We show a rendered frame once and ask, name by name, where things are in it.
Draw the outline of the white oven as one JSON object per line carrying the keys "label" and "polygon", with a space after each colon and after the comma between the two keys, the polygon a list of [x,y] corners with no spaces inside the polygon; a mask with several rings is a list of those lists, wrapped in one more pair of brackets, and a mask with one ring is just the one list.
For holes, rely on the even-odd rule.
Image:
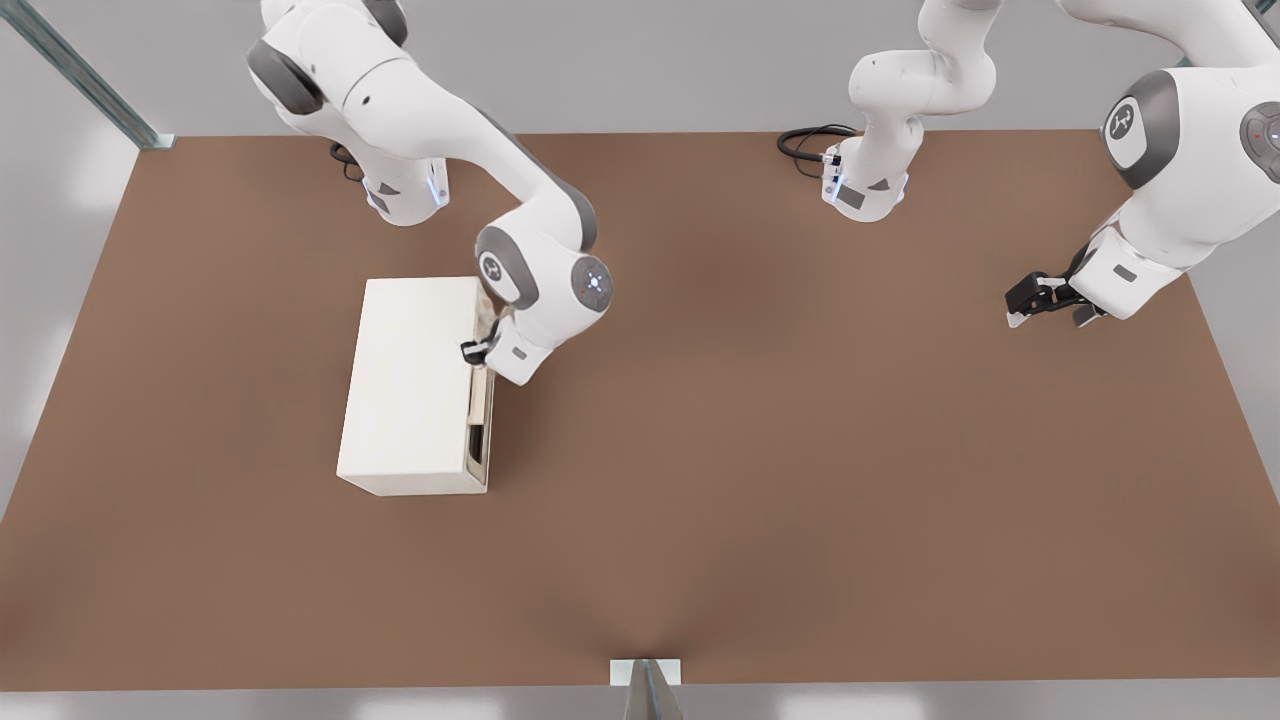
{"label": "white oven", "polygon": [[479,278],[365,284],[337,475],[381,497],[463,495],[470,368],[493,323]]}

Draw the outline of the oven door with pale handle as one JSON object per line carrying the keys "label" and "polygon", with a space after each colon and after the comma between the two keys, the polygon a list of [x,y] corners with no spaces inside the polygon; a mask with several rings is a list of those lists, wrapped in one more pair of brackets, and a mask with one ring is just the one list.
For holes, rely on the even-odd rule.
{"label": "oven door with pale handle", "polygon": [[466,483],[462,493],[484,495],[488,491],[494,375],[483,361],[470,364],[467,445],[463,459]]}

